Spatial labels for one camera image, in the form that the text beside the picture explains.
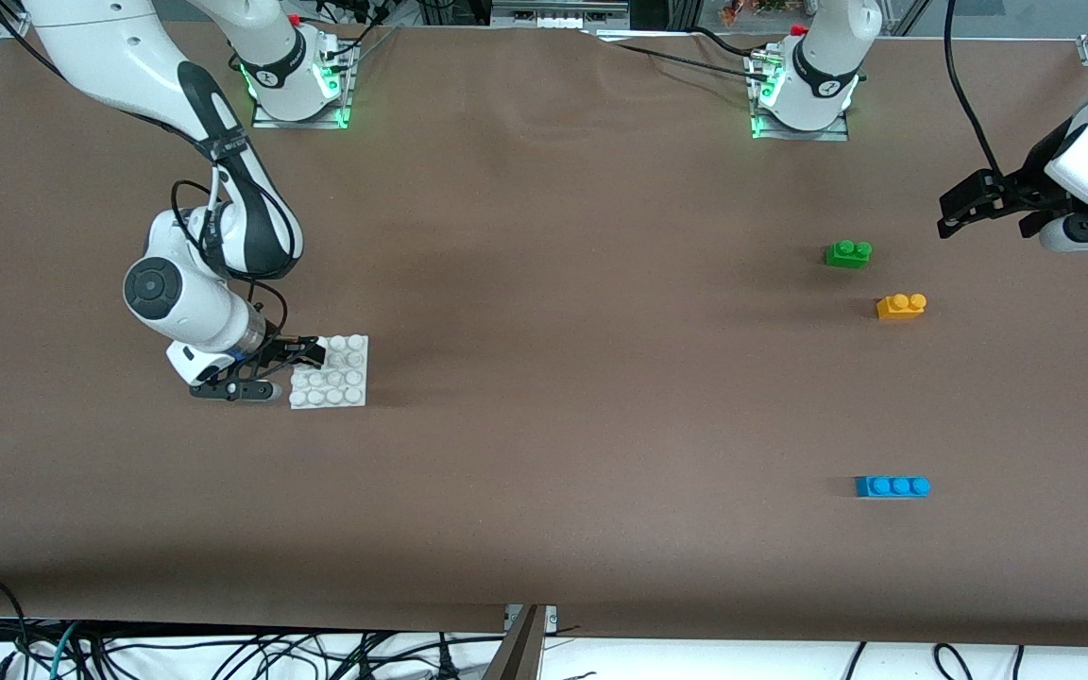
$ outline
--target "teal cable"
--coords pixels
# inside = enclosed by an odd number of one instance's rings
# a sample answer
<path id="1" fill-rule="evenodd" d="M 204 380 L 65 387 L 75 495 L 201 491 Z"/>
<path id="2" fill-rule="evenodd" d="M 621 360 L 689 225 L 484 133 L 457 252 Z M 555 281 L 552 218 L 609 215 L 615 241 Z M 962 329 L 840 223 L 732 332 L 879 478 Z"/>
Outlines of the teal cable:
<path id="1" fill-rule="evenodd" d="M 70 635 L 73 635 L 74 629 L 77 627 L 77 620 L 74 623 L 70 623 L 70 628 L 65 629 L 65 633 L 61 633 L 61 640 L 57 641 L 57 647 L 53 650 L 53 666 L 48 667 L 48 680 L 57 680 L 57 667 L 61 664 L 61 654 L 65 653 L 65 645 L 70 643 Z"/>

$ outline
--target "orange toy brick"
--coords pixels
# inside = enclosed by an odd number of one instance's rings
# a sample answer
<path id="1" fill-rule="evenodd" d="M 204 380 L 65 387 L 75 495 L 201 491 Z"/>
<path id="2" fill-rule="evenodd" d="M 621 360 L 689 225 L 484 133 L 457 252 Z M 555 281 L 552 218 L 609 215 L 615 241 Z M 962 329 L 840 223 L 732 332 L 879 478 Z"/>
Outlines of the orange toy brick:
<path id="1" fill-rule="evenodd" d="M 926 296 L 914 293 L 912 296 L 888 296 L 876 305 L 876 314 L 880 319 L 914 319 L 926 310 Z"/>

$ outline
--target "white studded plate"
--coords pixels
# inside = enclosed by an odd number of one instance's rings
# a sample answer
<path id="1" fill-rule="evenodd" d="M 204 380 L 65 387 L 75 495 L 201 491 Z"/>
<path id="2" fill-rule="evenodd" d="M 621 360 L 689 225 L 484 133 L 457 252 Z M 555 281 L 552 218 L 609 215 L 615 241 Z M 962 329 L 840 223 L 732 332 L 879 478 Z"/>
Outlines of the white studded plate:
<path id="1" fill-rule="evenodd" d="M 325 348 L 320 369 L 297 366 L 293 369 L 293 391 L 288 401 L 294 409 L 332 409 L 362 406 L 368 403 L 368 336 L 335 335 L 319 337 Z"/>

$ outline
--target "green lego brick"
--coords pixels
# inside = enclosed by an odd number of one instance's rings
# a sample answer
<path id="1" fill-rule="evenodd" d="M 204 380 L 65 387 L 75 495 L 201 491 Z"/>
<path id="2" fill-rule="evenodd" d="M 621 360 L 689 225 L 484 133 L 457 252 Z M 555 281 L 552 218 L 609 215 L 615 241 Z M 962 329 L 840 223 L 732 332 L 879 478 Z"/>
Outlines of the green lego brick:
<path id="1" fill-rule="evenodd" d="M 871 261 L 871 245 L 867 240 L 855 244 L 843 238 L 826 248 L 826 263 L 832 268 L 863 269 L 869 261 Z"/>

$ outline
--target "brown table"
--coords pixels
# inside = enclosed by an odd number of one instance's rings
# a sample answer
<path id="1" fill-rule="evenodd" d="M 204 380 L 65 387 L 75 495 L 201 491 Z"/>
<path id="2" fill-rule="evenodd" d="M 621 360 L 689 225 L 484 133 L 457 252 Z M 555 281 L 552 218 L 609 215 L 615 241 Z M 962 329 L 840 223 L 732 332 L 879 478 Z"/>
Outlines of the brown table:
<path id="1" fill-rule="evenodd" d="M 240 107 L 224 38 L 172 33 Z M 959 61 L 1007 169 L 1088 91 L 1071 42 Z M 848 144 L 753 140 L 733 78 L 571 32 L 405 30 L 362 66 L 350 129 L 255 134 L 305 226 L 289 331 L 372 337 L 368 408 L 289 411 L 190 399 L 122 305 L 203 161 L 1 48 L 0 577 L 27 610 L 472 629 L 527 601 L 583 633 L 1088 644 L 1088 255 L 1013 220 L 938 239 L 981 162 L 940 44 L 876 44 Z M 871 265 L 821 265 L 839 238 Z M 923 319 L 873 319 L 898 292 Z"/>

